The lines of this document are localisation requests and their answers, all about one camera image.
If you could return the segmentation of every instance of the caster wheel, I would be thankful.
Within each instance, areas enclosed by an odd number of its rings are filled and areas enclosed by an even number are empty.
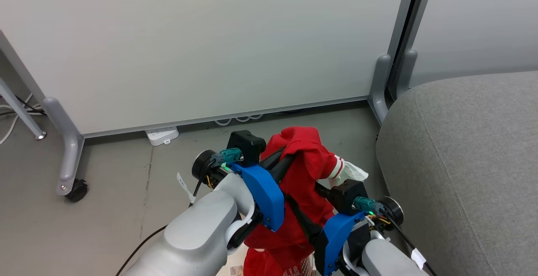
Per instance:
[[[65,197],[66,199],[69,199],[71,202],[77,202],[86,196],[86,193],[88,192],[88,185],[86,184],[86,181],[83,179],[75,179],[75,182],[73,182],[73,188],[71,189],[71,192],[67,194]]]

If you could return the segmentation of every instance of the gray metal leg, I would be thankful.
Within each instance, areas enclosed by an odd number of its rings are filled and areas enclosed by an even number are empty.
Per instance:
[[[13,108],[19,118],[28,126],[28,128],[35,135],[35,139],[43,139],[47,133],[39,128],[32,117],[24,109],[23,104],[17,100],[13,92],[9,89],[8,85],[3,79],[0,79],[0,94],[4,97],[5,101]]]
[[[390,64],[391,59],[388,54],[377,58],[370,95],[368,97],[368,103],[373,110],[375,118],[380,124],[383,123],[388,112],[387,103],[385,102],[385,88],[390,73]]]
[[[415,62],[419,52],[417,50],[408,50],[403,54],[401,60],[400,75],[395,77],[394,84],[396,85],[396,98],[400,98],[402,94],[409,90],[409,82],[411,82],[411,75],[413,75],[413,68],[415,68]]]
[[[60,180],[56,186],[58,195],[67,195],[73,188],[76,169],[79,166],[80,154],[84,145],[84,138],[79,133],[60,102],[55,98],[46,97],[43,105],[47,109],[50,119],[63,136],[63,161],[60,169]]]

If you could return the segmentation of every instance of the concrete floor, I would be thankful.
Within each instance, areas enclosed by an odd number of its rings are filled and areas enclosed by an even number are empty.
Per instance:
[[[27,96],[24,88],[13,90]],[[48,132],[44,140],[34,140],[19,121],[0,145],[2,276],[114,275],[147,235],[187,208],[176,173],[194,190],[192,161],[202,150],[224,148],[234,130],[269,140],[288,126],[317,127],[326,148],[369,173],[371,197],[387,194],[374,153],[379,125],[364,103],[277,113],[227,127],[180,127],[176,140],[158,147],[143,132],[89,139],[77,177],[87,180],[90,191],[78,203],[55,195],[62,138],[46,117],[34,119]],[[12,116],[0,117],[0,136],[11,122]],[[208,192],[202,186],[200,196]]]

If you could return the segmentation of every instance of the white partition panel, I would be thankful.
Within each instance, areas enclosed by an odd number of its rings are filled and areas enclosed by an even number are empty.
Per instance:
[[[400,0],[0,0],[81,134],[367,96]]]
[[[413,49],[410,87],[538,70],[538,0],[428,0]]]

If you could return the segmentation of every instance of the gray fabric upholstery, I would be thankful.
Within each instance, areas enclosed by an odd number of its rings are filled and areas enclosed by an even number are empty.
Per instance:
[[[390,108],[376,152],[439,276],[538,275],[538,73],[446,79]]]

